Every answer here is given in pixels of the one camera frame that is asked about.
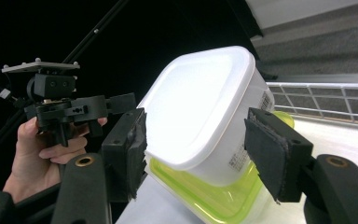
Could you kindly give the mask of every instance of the white lid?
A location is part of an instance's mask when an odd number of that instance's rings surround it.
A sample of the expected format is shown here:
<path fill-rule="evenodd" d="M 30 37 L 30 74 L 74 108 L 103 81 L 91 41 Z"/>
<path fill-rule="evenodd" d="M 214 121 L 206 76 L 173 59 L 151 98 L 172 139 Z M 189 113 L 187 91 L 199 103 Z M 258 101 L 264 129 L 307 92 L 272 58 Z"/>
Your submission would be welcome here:
<path fill-rule="evenodd" d="M 146 112 L 145 153 L 187 170 L 213 151 L 255 70 L 243 47 L 206 50 L 169 63 L 138 107 Z"/>

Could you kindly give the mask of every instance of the black background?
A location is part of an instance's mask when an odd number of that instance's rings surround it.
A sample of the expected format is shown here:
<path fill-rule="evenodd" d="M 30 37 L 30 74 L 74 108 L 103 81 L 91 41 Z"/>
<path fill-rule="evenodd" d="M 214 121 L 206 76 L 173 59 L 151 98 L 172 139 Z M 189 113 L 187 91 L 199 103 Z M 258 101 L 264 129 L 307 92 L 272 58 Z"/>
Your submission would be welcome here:
<path fill-rule="evenodd" d="M 117 1 L 0 1 L 0 68 L 21 63 L 61 63 Z M 260 34 L 240 0 L 132 0 L 96 35 L 76 59 L 74 97 L 110 97 L 134 92 L 138 103 L 174 58 L 200 50 L 243 46 L 257 58 L 249 40 Z M 15 96 L 26 96 L 32 73 L 9 74 Z M 0 100 L 0 129 L 17 109 Z M 103 127 L 107 134 L 116 117 Z M 0 189 L 10 174 L 16 130 L 0 141 Z M 89 138 L 87 151 L 103 137 Z"/>

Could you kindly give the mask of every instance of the wire shelf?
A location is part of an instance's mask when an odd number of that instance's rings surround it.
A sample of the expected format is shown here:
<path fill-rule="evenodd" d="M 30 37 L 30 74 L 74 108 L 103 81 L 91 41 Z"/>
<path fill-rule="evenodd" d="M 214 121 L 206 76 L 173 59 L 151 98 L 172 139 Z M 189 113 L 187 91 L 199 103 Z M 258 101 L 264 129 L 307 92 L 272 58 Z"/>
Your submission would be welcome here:
<path fill-rule="evenodd" d="M 268 82 L 275 109 L 295 116 L 358 123 L 358 83 Z"/>

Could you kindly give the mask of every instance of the hand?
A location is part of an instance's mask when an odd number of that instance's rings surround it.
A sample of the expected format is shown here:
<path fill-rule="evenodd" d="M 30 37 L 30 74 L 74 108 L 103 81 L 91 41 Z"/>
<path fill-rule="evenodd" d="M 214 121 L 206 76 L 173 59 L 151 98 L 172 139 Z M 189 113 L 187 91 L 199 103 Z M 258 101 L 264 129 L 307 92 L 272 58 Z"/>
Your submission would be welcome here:
<path fill-rule="evenodd" d="M 107 119 L 98 119 L 101 125 Z M 86 153 L 89 132 L 87 124 L 73 126 L 74 138 L 68 140 L 68 147 L 50 147 L 50 133 L 38 133 L 36 118 L 23 123 L 18 129 L 16 155 L 12 170 L 3 191 L 9 192 L 14 203 L 28 198 L 39 191 L 60 182 L 58 164 L 66 164 L 72 158 Z"/>

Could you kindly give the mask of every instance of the white plastic container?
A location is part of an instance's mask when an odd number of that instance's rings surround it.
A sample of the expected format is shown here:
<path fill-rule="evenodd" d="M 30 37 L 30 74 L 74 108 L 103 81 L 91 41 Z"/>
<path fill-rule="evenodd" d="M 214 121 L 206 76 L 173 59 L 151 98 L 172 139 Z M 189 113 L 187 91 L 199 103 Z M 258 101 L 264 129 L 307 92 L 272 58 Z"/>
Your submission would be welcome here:
<path fill-rule="evenodd" d="M 146 157 L 213 186 L 229 185 L 250 162 L 243 148 L 249 107 L 270 110 L 273 104 L 247 49 L 180 56 L 138 105 L 147 114 Z"/>

